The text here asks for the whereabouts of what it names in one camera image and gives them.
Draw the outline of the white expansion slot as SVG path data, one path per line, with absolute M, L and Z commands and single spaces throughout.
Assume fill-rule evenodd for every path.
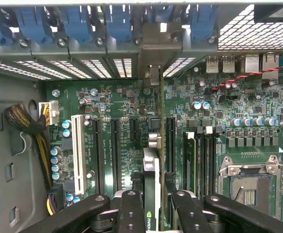
M 74 186 L 77 195 L 84 195 L 87 189 L 84 126 L 83 115 L 71 116 Z

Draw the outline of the white power connector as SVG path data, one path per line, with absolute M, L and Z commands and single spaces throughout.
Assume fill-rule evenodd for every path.
M 58 102 L 39 102 L 39 117 L 45 119 L 46 126 L 58 125 L 59 107 Z

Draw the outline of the long black expansion slot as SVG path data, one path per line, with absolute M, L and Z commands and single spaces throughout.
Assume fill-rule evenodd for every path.
M 113 188 L 114 193 L 122 189 L 122 172 L 121 172 L 121 123 L 119 118 L 112 118 L 111 127 L 111 158 L 113 171 Z
M 176 119 L 166 118 L 166 169 L 168 172 L 176 173 Z
M 96 192 L 103 194 L 105 192 L 105 173 L 104 173 L 104 155 L 103 155 L 103 136 L 101 119 L 93 121 L 93 145 L 95 154 L 95 175 Z

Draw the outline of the black RAM slot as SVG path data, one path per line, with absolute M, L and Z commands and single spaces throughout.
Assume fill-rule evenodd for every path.
M 215 193 L 215 181 L 216 181 L 216 136 L 211 136 L 211 192 Z
M 204 135 L 204 178 L 205 178 L 205 186 L 204 186 L 204 195 L 209 194 L 209 166 L 210 166 L 210 137 L 208 135 Z
M 202 138 L 202 134 L 198 134 L 197 135 L 197 191 L 199 198 L 203 196 L 202 177 L 204 171 L 203 171 L 202 152 L 203 152 L 203 138 Z

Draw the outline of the green motherboard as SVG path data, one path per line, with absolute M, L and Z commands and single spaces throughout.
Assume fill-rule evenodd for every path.
M 283 164 L 283 56 L 264 54 L 252 56 L 253 66 L 247 69 L 247 58 L 225 56 L 210 57 L 204 63 L 185 71 L 176 68 L 164 72 L 165 119 L 176 119 L 176 173 L 173 174 L 177 190 L 187 191 L 201 203 L 216 191 L 218 171 L 225 155 L 236 162 L 263 162 L 275 154 Z M 154 119 L 157 92 L 148 87 L 145 79 L 106 78 L 95 81 L 58 81 L 47 84 L 49 102 L 58 102 L 59 123 L 47 126 L 49 130 L 51 179 L 63 184 L 65 207 L 96 192 L 93 121 L 101 119 L 105 173 L 105 192 L 113 199 L 121 190 L 132 188 L 131 174 L 142 172 L 143 149 L 148 144 L 149 118 L 155 129 L 159 120 Z M 75 194 L 71 116 L 83 115 L 86 150 L 86 181 L 84 195 Z M 139 140 L 130 141 L 129 119 L 139 119 Z M 121 172 L 122 189 L 114 193 L 111 158 L 112 118 L 121 123 Z M 199 198 L 183 188 L 183 133 L 194 132 L 203 138 L 210 137 L 209 194 Z M 216 142 L 215 193 L 211 192 L 211 136 Z M 283 167 L 282 219 L 272 217 L 272 233 L 283 233 Z M 167 215 L 164 228 L 155 233 L 176 233 Z

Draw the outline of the CPU socket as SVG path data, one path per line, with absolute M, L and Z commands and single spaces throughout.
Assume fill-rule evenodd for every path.
M 278 157 L 263 162 L 236 162 L 225 155 L 218 171 L 216 191 L 240 204 L 282 219 L 282 171 Z

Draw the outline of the open black PC case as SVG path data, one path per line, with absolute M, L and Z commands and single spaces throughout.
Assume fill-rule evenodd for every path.
M 132 39 L 117 42 L 106 29 L 105 8 L 129 5 Z M 212 36 L 191 41 L 191 5 L 217 5 Z M 87 6 L 93 40 L 69 37 L 61 7 Z M 53 42 L 39 45 L 19 29 L 15 9 L 44 7 Z M 166 70 L 185 71 L 210 57 L 283 56 L 283 0 L 0 0 L 13 43 L 0 46 L 0 233 L 20 233 L 50 217 L 47 193 L 53 187 L 49 130 L 39 102 L 49 102 L 47 84 L 111 78 L 145 79 L 139 71 L 146 23 L 181 28 L 181 50 Z

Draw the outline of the black power connector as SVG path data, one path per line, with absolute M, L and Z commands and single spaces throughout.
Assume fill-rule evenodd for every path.
M 64 209 L 65 198 L 63 184 L 54 184 L 48 191 L 46 206 L 51 216 Z

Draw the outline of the short black expansion slot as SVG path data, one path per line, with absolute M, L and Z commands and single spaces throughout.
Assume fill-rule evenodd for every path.
M 136 142 L 139 140 L 139 119 L 137 117 L 131 117 L 129 119 L 130 127 L 130 141 Z

